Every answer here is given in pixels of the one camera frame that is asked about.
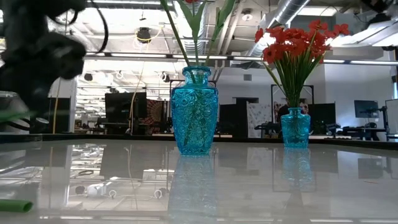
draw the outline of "ductwork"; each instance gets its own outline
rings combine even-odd
[[[100,9],[144,9],[144,10],[163,10],[160,1],[145,0],[94,0]],[[95,7],[90,0],[87,0],[87,8]],[[170,12],[175,12],[174,5],[169,1]]]
[[[199,7],[202,2],[195,2],[195,13],[197,13]],[[192,11],[192,4],[187,4],[188,8],[191,9]],[[178,32],[180,33],[180,37],[182,38],[192,38],[192,30],[185,19],[185,16],[183,12],[181,11],[181,8],[179,5],[175,6],[177,15],[178,15]],[[205,6],[203,10],[203,14],[201,15],[201,21],[200,21],[200,30],[198,34],[198,53],[199,54],[204,54],[205,53],[205,42],[200,41],[205,37],[205,25],[206,25],[206,15],[207,15],[207,6]],[[187,54],[195,54],[195,44],[193,43],[193,40],[183,40],[182,44],[184,45],[184,49]]]
[[[264,16],[260,24],[265,24],[264,27],[266,28],[289,24],[309,2],[310,0],[280,0],[278,8],[271,12],[274,15],[271,21],[265,21],[267,16]],[[246,55],[260,57],[265,48],[266,43],[258,42],[254,44],[252,49]]]

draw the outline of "white wall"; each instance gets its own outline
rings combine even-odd
[[[388,52],[378,60],[389,60]],[[243,81],[243,74],[251,74],[252,81]],[[220,104],[233,104],[235,97],[259,98],[260,103],[271,104],[271,84],[274,82],[265,69],[225,68],[217,83]],[[342,126],[367,123],[363,118],[355,118],[354,100],[377,100],[382,107],[393,96],[391,67],[388,66],[319,65],[306,85],[314,86],[315,103],[336,102],[336,121]],[[378,121],[371,121],[383,127],[381,113],[380,117]]]
[[[389,60],[388,53],[379,60]],[[336,102],[336,121],[342,126],[366,123],[363,118],[355,118],[354,100],[377,100],[379,107],[384,106],[393,95],[390,69],[388,66],[325,65],[325,103]],[[382,117],[373,121],[382,127]]]

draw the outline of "glossy white tabletop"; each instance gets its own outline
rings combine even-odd
[[[174,142],[0,145],[0,198],[34,202],[0,223],[398,223],[398,152]]]

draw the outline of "blue glass vase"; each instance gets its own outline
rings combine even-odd
[[[308,146],[311,117],[301,114],[301,110],[289,108],[290,113],[280,118],[285,147],[305,149]]]
[[[208,67],[189,66],[182,73],[185,85],[174,88],[171,99],[175,140],[182,155],[207,155],[217,124],[218,90],[208,86]]]

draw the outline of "green tube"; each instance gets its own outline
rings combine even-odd
[[[0,199],[0,212],[29,212],[33,203],[25,200]]]

